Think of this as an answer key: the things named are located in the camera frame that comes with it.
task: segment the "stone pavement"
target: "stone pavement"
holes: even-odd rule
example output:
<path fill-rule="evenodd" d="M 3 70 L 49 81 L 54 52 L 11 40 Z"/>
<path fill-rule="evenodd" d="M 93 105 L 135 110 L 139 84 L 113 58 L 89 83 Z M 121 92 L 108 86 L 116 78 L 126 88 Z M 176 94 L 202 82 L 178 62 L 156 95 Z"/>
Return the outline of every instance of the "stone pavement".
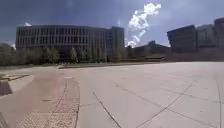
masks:
<path fill-rule="evenodd" d="M 80 128 L 224 128 L 223 62 L 63 71 L 80 85 Z"/>
<path fill-rule="evenodd" d="M 74 128 L 79 111 L 79 86 L 59 73 L 35 75 L 30 85 L 0 100 L 11 128 Z"/>

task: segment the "sky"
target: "sky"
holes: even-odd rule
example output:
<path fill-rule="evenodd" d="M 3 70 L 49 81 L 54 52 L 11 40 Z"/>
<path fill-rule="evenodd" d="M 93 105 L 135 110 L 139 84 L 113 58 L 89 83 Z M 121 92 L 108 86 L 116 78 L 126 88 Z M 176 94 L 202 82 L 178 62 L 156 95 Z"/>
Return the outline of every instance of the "sky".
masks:
<path fill-rule="evenodd" d="M 212 24 L 224 0 L 0 0 L 0 41 L 15 43 L 17 26 L 66 24 L 125 29 L 125 45 L 169 46 L 167 31 Z"/>

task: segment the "glass facade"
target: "glass facade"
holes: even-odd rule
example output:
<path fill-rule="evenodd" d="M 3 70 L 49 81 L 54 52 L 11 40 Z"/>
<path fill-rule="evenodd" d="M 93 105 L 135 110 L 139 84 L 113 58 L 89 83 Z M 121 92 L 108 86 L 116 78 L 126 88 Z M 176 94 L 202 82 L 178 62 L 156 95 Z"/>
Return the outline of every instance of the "glass facade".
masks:
<path fill-rule="evenodd" d="M 68 58 L 73 47 L 77 52 L 93 56 L 91 49 L 100 50 L 104 58 L 111 57 L 113 49 L 112 29 L 43 25 L 17 28 L 16 48 L 55 47 L 62 58 Z"/>

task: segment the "building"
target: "building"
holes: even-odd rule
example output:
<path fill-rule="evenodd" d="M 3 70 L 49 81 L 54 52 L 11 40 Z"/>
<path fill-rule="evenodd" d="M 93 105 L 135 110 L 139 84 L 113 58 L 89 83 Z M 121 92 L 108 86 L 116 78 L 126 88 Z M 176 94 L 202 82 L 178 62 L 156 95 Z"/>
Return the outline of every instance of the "building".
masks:
<path fill-rule="evenodd" d="M 199 49 L 218 47 L 215 28 L 212 24 L 197 27 L 197 46 Z"/>
<path fill-rule="evenodd" d="M 224 18 L 215 20 L 215 30 L 220 48 L 224 48 Z"/>
<path fill-rule="evenodd" d="M 166 54 L 170 48 L 164 45 L 157 44 L 156 41 L 150 41 L 148 44 L 132 48 L 135 58 L 146 58 L 152 54 Z"/>
<path fill-rule="evenodd" d="M 192 52 L 197 49 L 196 28 L 194 25 L 167 32 L 171 50 L 175 52 Z"/>
<path fill-rule="evenodd" d="M 95 55 L 108 61 L 123 58 L 124 29 L 119 27 L 95 28 L 71 25 L 39 25 L 17 28 L 16 49 L 54 47 L 60 58 L 68 60 L 71 48 L 78 56 Z"/>

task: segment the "white cloud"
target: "white cloud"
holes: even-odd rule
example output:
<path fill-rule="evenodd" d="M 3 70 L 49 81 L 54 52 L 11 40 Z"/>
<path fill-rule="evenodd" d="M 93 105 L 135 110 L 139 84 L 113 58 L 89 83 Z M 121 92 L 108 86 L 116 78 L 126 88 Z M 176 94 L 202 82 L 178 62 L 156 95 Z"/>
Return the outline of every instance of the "white cloud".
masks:
<path fill-rule="evenodd" d="M 133 38 L 134 42 L 136 42 L 136 43 L 140 42 L 140 39 L 136 35 L 133 35 L 132 38 Z"/>
<path fill-rule="evenodd" d="M 131 20 L 129 21 L 128 30 L 140 33 L 132 35 L 132 40 L 128 41 L 128 45 L 131 45 L 132 47 L 137 46 L 141 41 L 141 37 L 146 33 L 145 29 L 150 27 L 150 24 L 147 21 L 148 17 L 157 15 L 160 8 L 161 4 L 154 5 L 153 3 L 148 3 L 144 5 L 144 9 L 135 10 Z"/>
<path fill-rule="evenodd" d="M 147 17 L 158 14 L 158 9 L 160 8 L 161 4 L 154 5 L 152 3 L 148 3 L 144 5 L 143 11 L 135 10 L 131 20 L 129 21 L 128 27 L 132 30 L 139 30 L 149 27 Z"/>
<path fill-rule="evenodd" d="M 128 42 L 128 46 L 131 46 L 131 47 L 135 47 L 136 45 L 137 45 L 137 43 L 136 42 L 134 42 L 134 41 L 129 41 Z"/>
<path fill-rule="evenodd" d="M 31 24 L 28 22 L 25 22 L 25 26 L 31 26 Z"/>
<path fill-rule="evenodd" d="M 138 34 L 138 37 L 141 38 L 145 33 L 146 33 L 146 30 L 142 30 L 142 31 Z"/>

